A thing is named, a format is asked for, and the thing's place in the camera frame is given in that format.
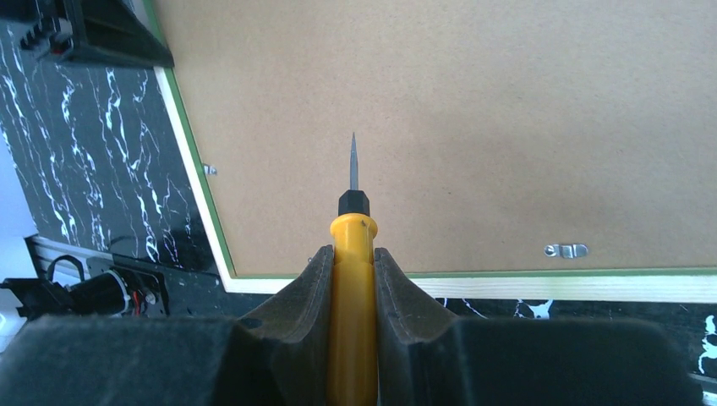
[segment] black cable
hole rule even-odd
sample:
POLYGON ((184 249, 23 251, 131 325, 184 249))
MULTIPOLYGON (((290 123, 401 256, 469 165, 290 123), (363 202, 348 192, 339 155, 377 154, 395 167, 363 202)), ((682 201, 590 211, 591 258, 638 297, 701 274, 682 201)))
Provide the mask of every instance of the black cable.
POLYGON ((71 256, 71 255, 60 255, 59 257, 55 258, 52 262, 50 262, 50 265, 47 267, 47 280, 52 282, 52 279, 55 277, 55 265, 59 261, 67 261, 70 262, 72 265, 74 265, 75 268, 77 268, 77 272, 79 272, 79 280, 81 282, 85 281, 85 268, 82 266, 82 262, 80 262, 77 258, 71 256))

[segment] wooden frame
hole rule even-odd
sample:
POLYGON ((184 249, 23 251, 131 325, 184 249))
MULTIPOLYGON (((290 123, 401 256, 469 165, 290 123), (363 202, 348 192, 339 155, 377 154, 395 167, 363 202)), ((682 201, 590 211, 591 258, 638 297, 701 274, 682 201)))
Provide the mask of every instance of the wooden frame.
MULTIPOLYGON (((139 17, 144 18, 161 38, 151 0, 135 0, 134 5, 139 17)), ((155 73, 224 288, 231 293, 278 292, 290 283, 292 278, 237 277, 234 274, 233 261, 184 111, 176 77, 172 69, 156 68, 155 73)), ((717 289, 712 288, 717 286, 717 267, 462 272, 409 276, 433 297, 717 302, 717 289)))

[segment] black marble surface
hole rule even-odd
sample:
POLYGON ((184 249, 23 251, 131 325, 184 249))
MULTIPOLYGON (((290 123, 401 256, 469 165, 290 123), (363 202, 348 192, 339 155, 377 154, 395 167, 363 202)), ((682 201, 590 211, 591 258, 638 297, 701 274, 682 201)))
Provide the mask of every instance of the black marble surface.
POLYGON ((206 270, 213 262, 154 72, 38 63, 0 22, 0 132, 39 234, 206 270))
POLYGON ((660 325, 694 374, 717 378, 717 304, 437 299, 457 315, 534 319, 637 319, 660 325))

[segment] yellow screwdriver handle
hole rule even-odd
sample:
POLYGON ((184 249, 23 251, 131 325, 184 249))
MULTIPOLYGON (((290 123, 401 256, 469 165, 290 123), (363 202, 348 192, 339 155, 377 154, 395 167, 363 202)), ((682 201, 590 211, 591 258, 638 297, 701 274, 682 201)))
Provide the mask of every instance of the yellow screwdriver handle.
POLYGON ((376 222, 364 214, 343 214, 331 223, 334 268, 326 394, 329 404, 376 405, 377 233, 376 222))

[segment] screwdriver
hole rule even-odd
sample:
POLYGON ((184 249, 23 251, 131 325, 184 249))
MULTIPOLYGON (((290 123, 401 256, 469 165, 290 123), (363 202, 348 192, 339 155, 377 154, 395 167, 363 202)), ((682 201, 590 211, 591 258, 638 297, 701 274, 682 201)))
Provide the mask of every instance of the screwdriver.
POLYGON ((369 198, 359 190, 356 134, 351 139, 349 189, 338 200, 331 223, 334 267, 331 284, 331 326, 327 394, 329 404, 376 404, 376 299, 374 238, 369 198))

